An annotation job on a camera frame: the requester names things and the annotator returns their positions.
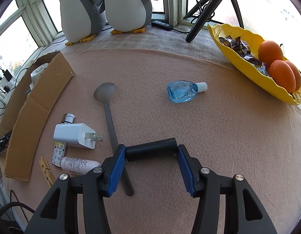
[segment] gray ladle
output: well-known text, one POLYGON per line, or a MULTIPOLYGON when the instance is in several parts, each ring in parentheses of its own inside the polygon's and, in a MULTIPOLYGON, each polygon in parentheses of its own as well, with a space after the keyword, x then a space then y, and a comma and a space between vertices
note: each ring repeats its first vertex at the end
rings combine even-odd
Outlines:
MULTIPOLYGON (((116 152, 118 147, 118 141, 115 133, 114 124, 111 118, 111 112, 109 108, 109 100, 112 98, 115 92, 115 85, 113 83, 103 83, 99 87, 96 88, 93 96, 98 101, 104 105, 105 117, 107 123, 107 129, 109 134, 109 140, 111 144, 111 149, 113 153, 116 152)), ((126 167, 124 167, 121 175, 121 182, 125 189, 125 192, 128 196, 132 196, 134 194, 134 190, 129 179, 126 167)))

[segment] blue liquid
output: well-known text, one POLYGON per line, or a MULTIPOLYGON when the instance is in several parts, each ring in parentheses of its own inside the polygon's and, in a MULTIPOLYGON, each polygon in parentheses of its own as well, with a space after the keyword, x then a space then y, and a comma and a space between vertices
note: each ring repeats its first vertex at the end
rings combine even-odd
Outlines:
POLYGON ((181 103, 192 100, 198 92, 198 87, 189 81, 176 81, 168 83, 167 92, 172 102, 181 103))

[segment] wooden clothespin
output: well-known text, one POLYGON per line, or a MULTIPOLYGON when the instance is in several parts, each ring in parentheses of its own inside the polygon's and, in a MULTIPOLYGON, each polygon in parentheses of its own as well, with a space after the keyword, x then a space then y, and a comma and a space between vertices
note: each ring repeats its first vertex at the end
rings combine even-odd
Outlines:
POLYGON ((41 159, 39 160, 39 164, 40 164, 41 170, 43 172, 43 175, 46 179, 47 184, 49 185, 49 187, 51 187, 55 182, 55 178, 54 178, 54 175, 50 169, 50 166, 49 166, 46 158, 41 157, 41 159))

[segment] tripod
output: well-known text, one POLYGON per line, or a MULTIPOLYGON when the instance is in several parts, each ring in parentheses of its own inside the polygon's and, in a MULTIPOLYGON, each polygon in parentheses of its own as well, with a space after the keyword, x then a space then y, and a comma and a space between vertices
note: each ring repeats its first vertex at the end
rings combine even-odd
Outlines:
MULTIPOLYGON (((212 13, 214 13, 215 9, 219 6, 219 4, 222 2, 222 0, 200 0, 199 4, 196 4, 185 15, 185 18, 189 18, 189 17, 193 16, 199 10, 199 5, 203 6, 207 2, 208 2, 208 4, 206 5, 206 7, 202 11, 202 13, 199 15, 199 17, 196 20, 195 24, 193 25, 192 29, 190 30, 190 32, 186 36, 185 40, 189 43, 191 41, 193 41, 193 39, 196 37, 198 32, 201 30, 201 28, 203 28, 204 24, 208 21, 208 19, 210 18, 212 13)), ((237 0, 231 0, 231 2, 232 2, 232 5, 233 5, 233 8, 235 10, 237 19, 238 19, 238 23, 239 23, 241 28, 244 28, 242 15, 240 13, 240 8, 238 6, 237 0)))

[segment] orange fruit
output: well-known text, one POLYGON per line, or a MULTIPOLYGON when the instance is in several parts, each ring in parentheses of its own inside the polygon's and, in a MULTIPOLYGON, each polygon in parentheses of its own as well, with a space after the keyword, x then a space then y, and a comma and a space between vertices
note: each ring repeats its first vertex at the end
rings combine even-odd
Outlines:
POLYGON ((258 49, 258 60, 266 64, 269 69, 272 62, 275 60, 283 60, 283 51, 281 47, 272 40, 265 40, 258 49))
POLYGON ((295 64, 293 64, 291 61, 285 61, 291 68, 291 70, 293 71, 294 75, 295 75, 295 80, 296 80, 296 89, 295 91, 300 89, 301 86, 301 75, 300 75, 300 71, 299 69, 295 66, 295 64))
POLYGON ((272 62, 269 69, 269 75, 277 85, 285 88, 288 93, 293 93, 295 91, 295 75, 286 62, 282 60, 275 60, 272 62))

